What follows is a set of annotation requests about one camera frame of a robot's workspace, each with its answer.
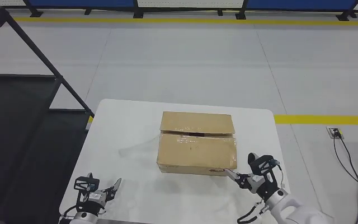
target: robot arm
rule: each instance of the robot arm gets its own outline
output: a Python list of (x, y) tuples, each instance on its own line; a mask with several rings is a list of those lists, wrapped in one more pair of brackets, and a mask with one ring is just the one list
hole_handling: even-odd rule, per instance
[[(248, 189), (253, 194), (258, 194), (264, 201), (265, 206), (260, 210), (259, 214), (269, 210), (272, 216), (277, 220), (278, 224), (328, 224), (324, 215), (316, 210), (303, 205), (292, 194), (287, 193), (283, 188), (277, 186), (277, 181), (272, 169), (275, 166), (280, 167), (280, 163), (272, 156), (264, 155), (258, 157), (254, 153), (248, 155), (248, 164), (251, 167), (251, 174), (234, 173), (225, 169), (225, 173), (240, 188)], [(283, 216), (282, 211), (287, 207), (294, 207), (295, 211), (287, 217)], [(238, 224), (251, 223), (257, 219), (254, 216), (250, 220), (242, 221), (248, 217), (254, 210), (254, 206), (249, 213), (237, 220)]]
[[(98, 215), (105, 213), (105, 205), (113, 200), (121, 184), (119, 178), (116, 183), (107, 189), (98, 190), (100, 180), (93, 178), (92, 173), (87, 177), (80, 176), (75, 180), (74, 189), (78, 190), (76, 205), (69, 208), (64, 214), (60, 223), (70, 224), (96, 224)], [(76, 208), (77, 213), (74, 217), (67, 216), (67, 213)]]

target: yellow floor line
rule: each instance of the yellow floor line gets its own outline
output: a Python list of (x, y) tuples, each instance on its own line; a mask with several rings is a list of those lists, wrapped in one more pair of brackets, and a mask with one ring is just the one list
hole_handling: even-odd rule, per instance
[(299, 20), (235, 20), (214, 18), (61, 18), (15, 17), (17, 22), (76, 22), (76, 23), (189, 23), (189, 24), (267, 24), (302, 26), (358, 26), (358, 21), (299, 21)]
[(358, 125), (358, 116), (340, 116), (340, 115), (274, 115), (276, 124), (340, 124), (340, 125)]

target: cardboard box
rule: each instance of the cardboard box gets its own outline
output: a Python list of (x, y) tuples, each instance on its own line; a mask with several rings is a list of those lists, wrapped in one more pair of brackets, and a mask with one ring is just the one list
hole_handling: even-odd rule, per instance
[(224, 176), (236, 169), (231, 115), (164, 112), (157, 164), (161, 172)]

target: black cable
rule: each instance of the black cable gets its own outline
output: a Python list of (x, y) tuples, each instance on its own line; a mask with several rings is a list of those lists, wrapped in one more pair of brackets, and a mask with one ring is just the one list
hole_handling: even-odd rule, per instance
[(351, 154), (349, 153), (348, 148), (347, 148), (345, 142), (344, 142), (343, 139), (342, 139), (342, 136), (339, 136), (339, 138), (340, 138), (340, 140), (342, 141), (342, 143), (343, 143), (343, 145), (344, 145), (344, 147), (345, 147), (345, 149), (346, 149), (346, 151), (347, 151), (347, 153), (348, 153), (349, 163), (351, 164), (351, 167), (352, 167), (352, 169), (353, 169), (353, 172), (354, 172), (354, 174), (356, 175), (357, 180), (358, 180), (358, 174), (357, 174), (356, 170), (354, 169), (354, 166), (353, 166), (353, 163), (352, 163)]
[(76, 205), (74, 205), (74, 206), (70, 207), (69, 209), (67, 209), (67, 210), (63, 213), (63, 217), (66, 217), (66, 216), (67, 216), (67, 213), (68, 213), (69, 211), (71, 211), (72, 209), (74, 209), (75, 207), (76, 207)]
[(251, 218), (250, 220), (247, 220), (247, 221), (238, 221), (237, 223), (238, 224), (248, 224), (248, 223), (251, 223), (253, 221), (255, 221), (257, 219), (257, 216)]
[(358, 182), (358, 180), (357, 179), (355, 179), (352, 175), (351, 175), (351, 173), (350, 172), (348, 172), (348, 170), (346, 169), (346, 167), (343, 165), (343, 163), (341, 162), (341, 160), (340, 160), (340, 158), (338, 157), (338, 153), (337, 153), (337, 150), (336, 150), (336, 136), (334, 135), (333, 136), (333, 146), (334, 146), (334, 148), (335, 148), (335, 153), (336, 153), (336, 156), (337, 156), (337, 159), (338, 159), (338, 161), (340, 162), (340, 164), (342, 165), (342, 167), (343, 167), (343, 169), (345, 169), (345, 171), (356, 181), (356, 182)]
[(253, 206), (251, 208), (251, 210), (246, 213), (245, 215), (241, 216), (240, 218), (237, 219), (237, 223), (241, 223), (240, 221), (243, 220), (244, 218), (248, 217), (249, 215), (251, 215), (251, 213), (255, 210), (256, 206)]

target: blue wall panel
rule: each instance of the blue wall panel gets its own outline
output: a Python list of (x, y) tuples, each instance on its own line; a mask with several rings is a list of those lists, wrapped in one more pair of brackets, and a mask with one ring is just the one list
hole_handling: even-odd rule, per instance
[[(132, 7), (133, 0), (30, 0), (34, 6)], [(248, 8), (283, 10), (343, 10), (354, 0), (249, 0)]]
[(133, 0), (30, 0), (33, 6), (132, 7)]
[(248, 8), (280, 8), (287, 10), (343, 10), (354, 0), (249, 0)]

